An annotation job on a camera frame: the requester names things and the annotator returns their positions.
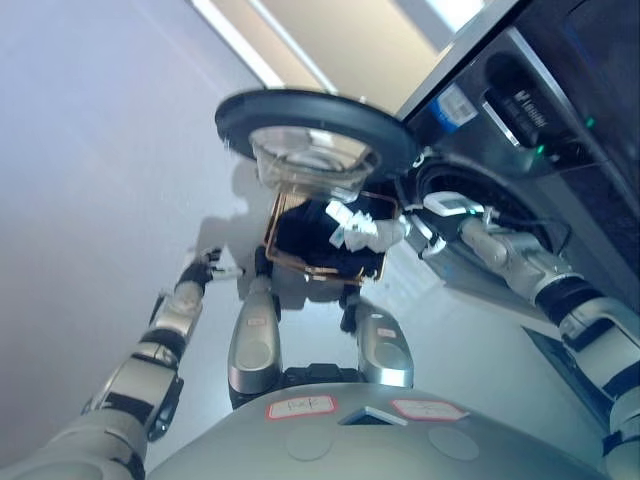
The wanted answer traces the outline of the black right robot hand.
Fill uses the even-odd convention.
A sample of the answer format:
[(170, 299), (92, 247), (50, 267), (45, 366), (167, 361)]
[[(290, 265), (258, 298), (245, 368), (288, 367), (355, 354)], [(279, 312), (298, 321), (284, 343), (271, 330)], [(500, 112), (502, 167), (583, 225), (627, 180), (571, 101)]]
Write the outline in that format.
[(409, 206), (400, 219), (407, 228), (405, 240), (419, 259), (426, 260), (458, 242), (463, 221), (483, 212), (482, 205), (461, 193), (439, 191)]

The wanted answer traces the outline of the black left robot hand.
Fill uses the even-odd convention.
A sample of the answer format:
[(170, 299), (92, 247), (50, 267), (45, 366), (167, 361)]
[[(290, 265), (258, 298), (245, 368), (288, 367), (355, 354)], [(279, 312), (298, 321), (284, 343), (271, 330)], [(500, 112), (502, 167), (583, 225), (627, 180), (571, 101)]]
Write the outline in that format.
[(179, 277), (179, 283), (194, 282), (206, 286), (212, 281), (237, 280), (245, 274), (238, 266), (219, 266), (222, 256), (220, 247), (212, 247), (199, 252), (186, 266)]

